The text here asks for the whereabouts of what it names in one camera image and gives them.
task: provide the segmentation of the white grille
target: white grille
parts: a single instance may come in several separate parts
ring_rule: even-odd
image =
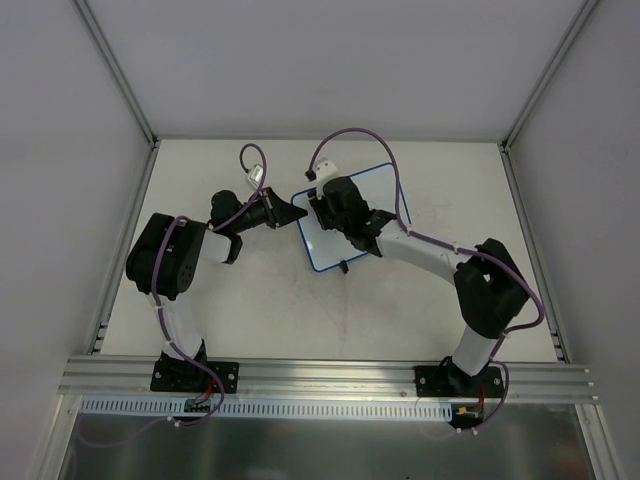
[[[183,413],[186,398],[159,398],[132,396],[86,395],[82,401],[83,413],[113,415],[179,414],[198,416],[201,413]],[[349,402],[311,400],[227,400],[219,417],[291,418],[291,419],[352,419],[352,420],[406,420],[451,421],[451,405],[437,402]]]

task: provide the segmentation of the gray panel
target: gray panel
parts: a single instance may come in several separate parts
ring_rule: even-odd
[[[499,140],[582,0],[92,0],[154,131]]]
[[[525,204],[574,361],[591,366],[640,476],[640,4],[602,2],[516,142]]]
[[[148,421],[84,415],[81,428],[94,441],[111,441]],[[593,478],[571,406],[507,406],[478,436],[444,440],[448,425],[411,422],[214,419],[180,431],[154,428],[118,449],[72,443],[61,478]]]
[[[0,64],[0,465],[13,480],[46,446],[147,146],[70,2],[3,1]]]

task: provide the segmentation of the blue edge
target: blue edge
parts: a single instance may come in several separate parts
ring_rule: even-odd
[[[349,175],[350,177],[357,177],[358,175],[362,175],[363,173],[367,173],[370,172],[372,170],[376,170],[378,168],[382,168],[382,167],[386,167],[387,165],[391,166],[393,168],[393,164],[391,162],[387,162],[387,163],[382,163],[380,165],[376,165],[375,167],[371,167],[371,168],[367,168],[366,170],[361,170],[360,172],[356,172],[353,173],[351,175]],[[314,188],[308,188],[307,190],[303,190],[301,192],[295,193],[292,197],[291,197],[291,201],[290,203],[293,204],[293,199],[296,198],[298,195],[302,195],[302,194],[306,194],[307,192],[310,192],[311,190],[314,190]],[[411,223],[411,215],[409,214],[409,207],[407,207],[407,200],[404,198],[404,190],[402,190],[402,185],[400,185],[400,197],[402,198],[402,204],[404,205],[404,211],[407,214],[407,220],[409,221],[409,223]],[[304,238],[304,233],[302,232],[302,227],[300,226],[300,221],[296,221],[296,223],[298,224],[298,230],[300,231],[300,236],[302,237],[302,243],[304,244],[304,249],[307,252],[307,257],[309,258],[309,263],[311,264],[311,268],[313,269],[314,272],[316,273],[322,273],[322,272],[326,272],[327,270],[331,270],[332,268],[336,268],[337,266],[339,266],[339,263],[336,263],[335,265],[331,265],[330,267],[327,268],[323,268],[322,270],[318,270],[315,265],[313,264],[313,260],[311,259],[311,253],[309,253],[309,249],[307,248],[307,239]],[[368,252],[364,252],[361,253],[360,255],[356,255],[355,257],[351,257],[348,260],[345,260],[347,263],[351,263],[355,260],[358,260],[359,258],[362,257],[366,257],[367,255],[371,255]]]

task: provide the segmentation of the table surface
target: table surface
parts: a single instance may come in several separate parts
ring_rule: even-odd
[[[209,218],[222,189],[248,198],[238,163],[245,142],[164,140],[138,219],[138,238],[154,212]],[[268,159],[266,185],[283,199],[309,187],[304,177],[318,142],[258,142]],[[413,228],[475,245],[501,240],[535,287],[498,147],[492,144],[391,142]],[[321,156],[350,174],[388,161],[373,141],[333,141]],[[258,163],[247,152],[247,164]],[[296,225],[263,226],[242,234],[234,265],[201,261],[188,292],[210,356],[353,360],[440,360],[464,330],[456,292],[433,274],[399,261],[364,257],[343,275],[315,273]],[[536,317],[528,302],[512,324]],[[123,275],[103,354],[159,355],[155,311]],[[549,328],[516,332],[497,358],[555,362]]]

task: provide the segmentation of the white wall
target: white wall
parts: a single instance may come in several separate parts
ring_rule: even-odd
[[[501,140],[582,0],[90,0],[159,135]]]
[[[146,144],[67,0],[0,8],[0,476],[82,352]]]
[[[601,2],[516,142],[516,174],[574,361],[640,476],[640,3]]]

